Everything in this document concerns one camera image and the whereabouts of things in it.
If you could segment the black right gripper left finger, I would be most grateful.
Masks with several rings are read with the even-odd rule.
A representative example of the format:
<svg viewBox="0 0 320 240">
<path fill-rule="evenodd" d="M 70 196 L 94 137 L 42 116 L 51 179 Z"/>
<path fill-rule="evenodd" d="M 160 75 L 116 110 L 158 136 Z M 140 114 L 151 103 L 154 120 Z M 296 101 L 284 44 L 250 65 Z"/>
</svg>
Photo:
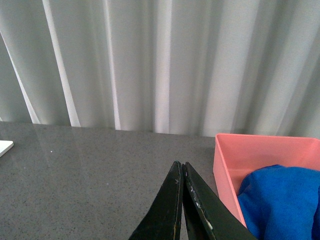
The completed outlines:
<svg viewBox="0 0 320 240">
<path fill-rule="evenodd" d="M 184 191 L 182 164 L 173 162 L 147 214 L 131 240 L 179 240 Z"/>
</svg>

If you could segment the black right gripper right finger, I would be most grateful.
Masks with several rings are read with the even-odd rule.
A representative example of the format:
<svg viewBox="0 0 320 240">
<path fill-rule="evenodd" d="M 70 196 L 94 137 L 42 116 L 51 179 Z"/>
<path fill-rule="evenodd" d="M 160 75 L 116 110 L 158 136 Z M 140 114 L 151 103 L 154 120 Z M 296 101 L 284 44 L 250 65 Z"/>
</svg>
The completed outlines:
<svg viewBox="0 0 320 240">
<path fill-rule="evenodd" d="M 203 178 L 186 162 L 183 208 L 190 240 L 255 240 L 256 237 L 237 220 Z"/>
</svg>

